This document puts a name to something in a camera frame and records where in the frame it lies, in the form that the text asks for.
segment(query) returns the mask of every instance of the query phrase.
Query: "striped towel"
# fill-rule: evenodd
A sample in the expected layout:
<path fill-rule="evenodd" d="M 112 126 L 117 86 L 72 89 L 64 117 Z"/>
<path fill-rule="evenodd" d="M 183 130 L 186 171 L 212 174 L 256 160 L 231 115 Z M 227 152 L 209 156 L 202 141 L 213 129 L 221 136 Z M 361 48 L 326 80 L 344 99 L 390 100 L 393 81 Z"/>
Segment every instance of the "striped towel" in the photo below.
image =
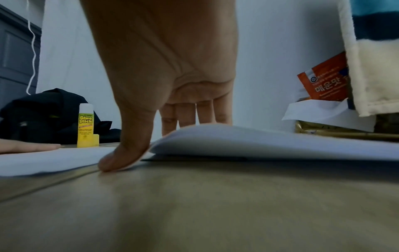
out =
<path fill-rule="evenodd" d="M 399 0 L 340 0 L 342 34 L 360 116 L 399 112 Z"/>

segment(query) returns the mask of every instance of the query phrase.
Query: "finger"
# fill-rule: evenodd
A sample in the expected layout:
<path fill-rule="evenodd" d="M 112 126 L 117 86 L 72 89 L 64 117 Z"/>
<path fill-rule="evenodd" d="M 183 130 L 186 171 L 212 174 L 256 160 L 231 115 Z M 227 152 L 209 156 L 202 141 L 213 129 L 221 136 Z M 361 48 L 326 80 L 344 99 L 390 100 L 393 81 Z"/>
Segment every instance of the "finger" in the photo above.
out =
<path fill-rule="evenodd" d="M 197 103 L 197 113 L 199 123 L 215 123 L 215 113 L 213 109 L 213 101 L 202 101 Z"/>
<path fill-rule="evenodd" d="M 128 168 L 148 150 L 154 127 L 156 111 L 138 108 L 121 108 L 121 143 L 112 153 L 99 162 L 102 171 Z"/>
<path fill-rule="evenodd" d="M 36 144 L 0 139 L 0 154 L 46 152 L 61 148 L 60 144 Z"/>
<path fill-rule="evenodd" d="M 175 105 L 165 104 L 160 110 L 162 120 L 162 136 L 165 136 L 172 131 L 176 130 L 177 127 L 177 117 Z"/>
<path fill-rule="evenodd" d="M 233 91 L 220 98 L 214 99 L 213 107 L 217 123 L 233 124 Z"/>
<path fill-rule="evenodd" d="M 195 104 L 179 103 L 175 106 L 180 128 L 195 125 Z"/>

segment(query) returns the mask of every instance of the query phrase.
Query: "gray door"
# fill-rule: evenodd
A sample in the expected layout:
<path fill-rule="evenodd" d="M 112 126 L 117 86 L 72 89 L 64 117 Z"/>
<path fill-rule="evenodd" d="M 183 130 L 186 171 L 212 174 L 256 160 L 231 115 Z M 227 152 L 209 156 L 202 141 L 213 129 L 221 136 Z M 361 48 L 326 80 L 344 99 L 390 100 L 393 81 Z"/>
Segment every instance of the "gray door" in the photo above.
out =
<path fill-rule="evenodd" d="M 0 109 L 12 100 L 26 96 L 26 88 L 33 74 L 33 35 L 6 21 L 0 20 Z M 35 94 L 39 70 L 40 42 L 36 41 L 36 77 L 29 90 Z"/>

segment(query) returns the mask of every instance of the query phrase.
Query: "glue stick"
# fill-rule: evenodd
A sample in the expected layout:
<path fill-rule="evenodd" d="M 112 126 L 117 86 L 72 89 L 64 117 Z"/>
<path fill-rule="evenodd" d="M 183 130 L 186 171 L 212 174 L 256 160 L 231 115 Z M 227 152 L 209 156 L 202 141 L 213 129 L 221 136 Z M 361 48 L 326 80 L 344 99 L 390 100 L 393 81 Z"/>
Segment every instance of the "glue stick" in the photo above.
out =
<path fill-rule="evenodd" d="M 82 103 L 79 106 L 78 148 L 93 146 L 94 109 L 92 104 Z"/>

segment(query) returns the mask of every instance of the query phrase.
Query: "white wall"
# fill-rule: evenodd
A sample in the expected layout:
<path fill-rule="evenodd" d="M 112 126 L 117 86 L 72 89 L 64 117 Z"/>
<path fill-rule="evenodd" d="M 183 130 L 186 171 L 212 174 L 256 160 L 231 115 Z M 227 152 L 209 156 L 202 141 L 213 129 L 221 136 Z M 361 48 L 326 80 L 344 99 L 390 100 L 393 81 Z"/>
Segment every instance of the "white wall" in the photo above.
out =
<path fill-rule="evenodd" d="M 30 21 L 39 27 L 42 27 L 43 22 L 44 1 L 45 0 L 29 0 Z M 0 0 L 0 5 L 3 5 L 25 19 L 28 19 L 26 0 Z"/>
<path fill-rule="evenodd" d="M 281 118 L 297 99 L 297 74 L 344 50 L 337 0 L 237 0 L 240 31 L 234 124 L 292 131 Z M 47 1 L 38 91 L 84 96 L 102 120 L 120 116 L 78 0 Z M 160 118 L 153 140 L 161 136 Z"/>

